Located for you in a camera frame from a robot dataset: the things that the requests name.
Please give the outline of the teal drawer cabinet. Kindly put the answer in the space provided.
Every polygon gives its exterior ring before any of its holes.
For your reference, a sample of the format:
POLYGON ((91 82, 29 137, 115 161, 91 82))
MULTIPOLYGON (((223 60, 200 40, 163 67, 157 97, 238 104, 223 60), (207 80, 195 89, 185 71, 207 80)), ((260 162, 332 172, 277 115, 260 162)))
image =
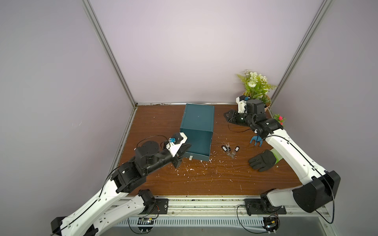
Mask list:
POLYGON ((214 132, 215 107, 211 105, 186 104, 181 129, 214 132))

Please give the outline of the silver keys black tag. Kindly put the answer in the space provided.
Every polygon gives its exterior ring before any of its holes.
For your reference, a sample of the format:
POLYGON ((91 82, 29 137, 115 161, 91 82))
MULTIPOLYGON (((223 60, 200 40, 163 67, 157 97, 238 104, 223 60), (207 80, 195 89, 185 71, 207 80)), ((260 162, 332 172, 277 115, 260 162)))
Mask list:
POLYGON ((239 149, 240 149, 240 147, 237 146, 235 149, 232 150, 232 152, 230 154, 231 158, 235 158, 236 153, 239 151, 239 149))
POLYGON ((227 153, 231 152, 231 148, 230 148, 229 144, 222 145, 221 148, 223 149, 224 152, 227 152, 227 153))

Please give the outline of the teal drawer tray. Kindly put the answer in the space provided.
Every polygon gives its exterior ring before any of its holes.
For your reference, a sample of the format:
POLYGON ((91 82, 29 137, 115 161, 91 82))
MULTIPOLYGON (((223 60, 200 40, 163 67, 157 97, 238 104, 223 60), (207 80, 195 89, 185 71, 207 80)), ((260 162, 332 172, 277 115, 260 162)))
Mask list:
POLYGON ((187 136, 185 144, 192 145, 186 151, 184 157, 209 161, 213 132, 195 129, 181 129, 180 131, 187 136))

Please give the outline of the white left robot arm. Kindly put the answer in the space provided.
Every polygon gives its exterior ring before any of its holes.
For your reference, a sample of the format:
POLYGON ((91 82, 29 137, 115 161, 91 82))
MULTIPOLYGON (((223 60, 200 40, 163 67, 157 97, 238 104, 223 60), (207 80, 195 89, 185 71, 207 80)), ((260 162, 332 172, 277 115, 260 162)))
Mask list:
POLYGON ((51 222, 53 236, 100 236, 117 223, 140 213, 150 213, 156 205, 150 190, 140 190, 126 203, 113 207, 144 184, 147 176, 172 164, 179 167, 191 144, 185 140, 164 142, 161 148, 147 141, 135 149, 134 157, 118 167, 88 202, 69 216, 56 217, 51 222))

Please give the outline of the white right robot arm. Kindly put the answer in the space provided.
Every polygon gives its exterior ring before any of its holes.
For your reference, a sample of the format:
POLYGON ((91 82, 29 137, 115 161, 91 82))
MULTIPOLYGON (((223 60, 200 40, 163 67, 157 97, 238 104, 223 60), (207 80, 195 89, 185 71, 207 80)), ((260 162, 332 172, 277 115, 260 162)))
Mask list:
POLYGON ((285 160, 301 182, 301 186, 270 190, 262 195, 268 206, 298 206, 308 213, 317 211, 327 203, 335 204, 335 197, 341 182, 335 171, 327 171, 310 158, 284 130, 282 123, 268 118, 265 104, 246 96, 236 98, 237 110, 224 113, 230 124, 248 127, 255 133, 252 141, 265 141, 272 149, 249 160, 249 165, 260 172, 274 167, 285 160))

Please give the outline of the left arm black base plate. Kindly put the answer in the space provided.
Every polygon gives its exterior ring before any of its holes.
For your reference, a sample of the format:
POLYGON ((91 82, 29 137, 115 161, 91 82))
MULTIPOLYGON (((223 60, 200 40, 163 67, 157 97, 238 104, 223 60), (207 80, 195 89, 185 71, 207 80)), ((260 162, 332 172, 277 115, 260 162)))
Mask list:
POLYGON ((168 213, 169 200, 167 198, 158 198, 154 202, 150 202, 144 208, 141 214, 162 214, 165 215, 168 213))

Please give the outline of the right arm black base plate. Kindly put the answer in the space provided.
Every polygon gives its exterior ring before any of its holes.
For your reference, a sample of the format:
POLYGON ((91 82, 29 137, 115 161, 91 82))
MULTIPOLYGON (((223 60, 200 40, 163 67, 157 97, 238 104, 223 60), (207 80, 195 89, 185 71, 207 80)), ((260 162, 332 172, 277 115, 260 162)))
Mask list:
POLYGON ((287 214, 287 211, 284 206, 272 206, 270 203, 263 199, 252 199, 247 198, 244 199, 245 208, 247 211, 247 214, 249 216, 251 215, 258 215, 258 214, 266 214, 266 215, 272 215, 272 214, 287 214))

